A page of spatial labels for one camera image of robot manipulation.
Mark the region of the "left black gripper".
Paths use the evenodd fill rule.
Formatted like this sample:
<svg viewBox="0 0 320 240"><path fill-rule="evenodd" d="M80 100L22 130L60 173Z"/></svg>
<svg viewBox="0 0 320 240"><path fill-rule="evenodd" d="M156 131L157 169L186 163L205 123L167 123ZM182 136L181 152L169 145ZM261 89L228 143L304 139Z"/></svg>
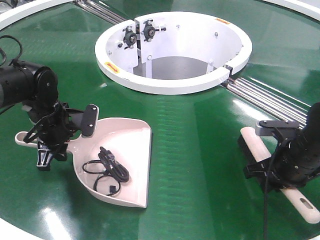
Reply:
<svg viewBox="0 0 320 240"><path fill-rule="evenodd" d="M81 129L84 111L70 108L66 102L56 101L49 108L34 103L27 114L33 127L23 141L26 144L36 139L40 141L37 143L36 167L39 171L50 171L53 159L62 162L68 159L68 144L65 142Z"/></svg>

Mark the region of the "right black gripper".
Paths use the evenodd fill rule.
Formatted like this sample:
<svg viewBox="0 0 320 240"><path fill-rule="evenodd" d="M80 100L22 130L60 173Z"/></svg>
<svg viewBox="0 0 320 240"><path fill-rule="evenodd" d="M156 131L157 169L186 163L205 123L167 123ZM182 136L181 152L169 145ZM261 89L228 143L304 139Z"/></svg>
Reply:
<svg viewBox="0 0 320 240"><path fill-rule="evenodd" d="M258 179L262 190L304 187L320 176L320 131L296 129L294 136L272 133L277 140L274 153L264 149L261 138L254 129L243 131L244 148L251 160L244 167L247 179Z"/></svg>

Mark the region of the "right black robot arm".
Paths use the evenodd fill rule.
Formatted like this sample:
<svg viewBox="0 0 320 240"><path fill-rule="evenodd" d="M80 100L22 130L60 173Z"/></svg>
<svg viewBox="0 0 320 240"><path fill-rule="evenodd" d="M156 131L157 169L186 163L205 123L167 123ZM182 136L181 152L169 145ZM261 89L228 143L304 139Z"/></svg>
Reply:
<svg viewBox="0 0 320 240"><path fill-rule="evenodd" d="M263 190L300 188L320 173L320 125L318 106L313 105L303 129L294 121L267 120L255 128L245 127L241 136L252 155L244 168L246 178L255 177ZM67 142L73 155L79 181L97 193L93 175L83 170L86 160L101 162L99 174L114 176L116 165L123 164L126 176L120 197L148 193L152 130L143 120L123 117L94 119L87 124L91 136L79 136Z"/></svg>

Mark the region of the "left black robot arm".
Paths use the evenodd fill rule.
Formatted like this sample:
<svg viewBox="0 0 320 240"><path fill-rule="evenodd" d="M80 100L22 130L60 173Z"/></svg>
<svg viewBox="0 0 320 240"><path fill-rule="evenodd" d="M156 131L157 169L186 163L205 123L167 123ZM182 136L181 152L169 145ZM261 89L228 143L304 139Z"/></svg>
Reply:
<svg viewBox="0 0 320 240"><path fill-rule="evenodd" d="M0 51L0 107L3 112L22 103L33 127L23 137L37 141L37 168L49 171L51 161L67 160L67 142L81 129L84 111L70 108L58 97L58 77L48 66L20 60L23 48L5 66L7 55Z"/></svg>

